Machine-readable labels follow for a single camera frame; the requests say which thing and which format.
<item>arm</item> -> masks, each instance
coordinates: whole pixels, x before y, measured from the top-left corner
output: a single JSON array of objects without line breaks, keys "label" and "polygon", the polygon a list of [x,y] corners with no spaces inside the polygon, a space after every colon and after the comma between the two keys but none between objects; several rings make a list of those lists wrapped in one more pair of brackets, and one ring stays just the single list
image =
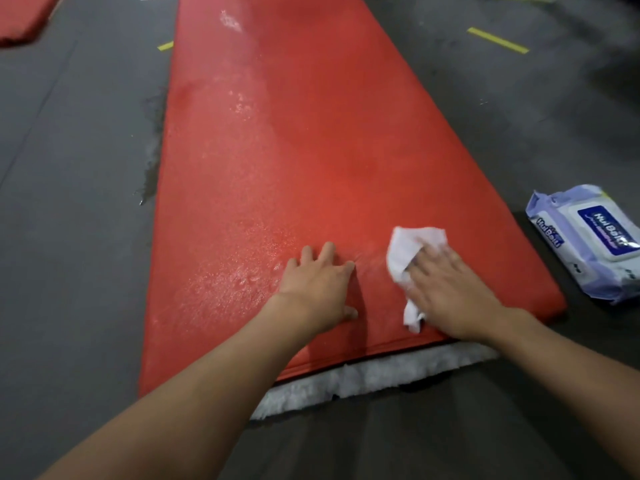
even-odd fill
[{"label": "arm", "polygon": [[490,345],[564,402],[603,448],[640,478],[640,372],[506,308],[451,249],[425,247],[406,292],[446,334]]},{"label": "arm", "polygon": [[316,334],[354,318],[344,306],[355,265],[289,261],[280,290],[242,330],[133,404],[41,476],[54,479],[197,479],[220,473],[262,396]]}]

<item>white fuzzy edge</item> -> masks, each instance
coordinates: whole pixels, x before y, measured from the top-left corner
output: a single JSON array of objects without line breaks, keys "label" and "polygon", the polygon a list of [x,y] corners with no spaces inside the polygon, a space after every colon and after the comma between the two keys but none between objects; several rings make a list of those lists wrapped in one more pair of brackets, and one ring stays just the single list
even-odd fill
[{"label": "white fuzzy edge", "polygon": [[441,372],[498,357],[484,345],[456,342],[413,352],[343,365],[313,376],[274,386],[267,391],[251,419],[300,410],[330,401],[409,384]]}]

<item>right hand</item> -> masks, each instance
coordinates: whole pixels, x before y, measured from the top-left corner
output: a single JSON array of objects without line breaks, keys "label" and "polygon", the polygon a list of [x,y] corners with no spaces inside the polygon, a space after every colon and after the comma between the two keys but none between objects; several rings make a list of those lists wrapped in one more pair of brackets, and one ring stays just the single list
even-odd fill
[{"label": "right hand", "polygon": [[529,315],[503,306],[449,247],[437,251],[425,244],[408,271],[413,283],[405,288],[407,297],[427,315],[427,323],[455,339],[491,342],[505,324]]}]

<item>red gym mat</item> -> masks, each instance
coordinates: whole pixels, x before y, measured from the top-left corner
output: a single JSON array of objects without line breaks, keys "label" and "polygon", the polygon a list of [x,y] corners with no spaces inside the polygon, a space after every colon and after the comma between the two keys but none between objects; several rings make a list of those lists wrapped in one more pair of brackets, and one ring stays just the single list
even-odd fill
[{"label": "red gym mat", "polygon": [[180,0],[140,392],[229,338],[287,259],[331,240],[361,319],[280,379],[444,339],[403,326],[394,226],[446,229],[508,306],[565,307],[547,269],[361,0]]},{"label": "red gym mat", "polygon": [[59,1],[0,0],[0,46],[35,39]]}]

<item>left hand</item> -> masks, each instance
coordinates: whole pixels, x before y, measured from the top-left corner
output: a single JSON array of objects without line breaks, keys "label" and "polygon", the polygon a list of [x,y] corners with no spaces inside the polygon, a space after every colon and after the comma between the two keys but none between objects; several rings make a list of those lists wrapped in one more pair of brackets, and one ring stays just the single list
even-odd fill
[{"label": "left hand", "polygon": [[325,243],[317,259],[311,247],[305,246],[300,265],[295,258],[287,263],[280,289],[272,298],[292,307],[313,335],[329,331],[345,319],[358,317],[355,308],[345,306],[347,286],[356,265],[348,261],[334,266],[334,256],[332,242]]}]

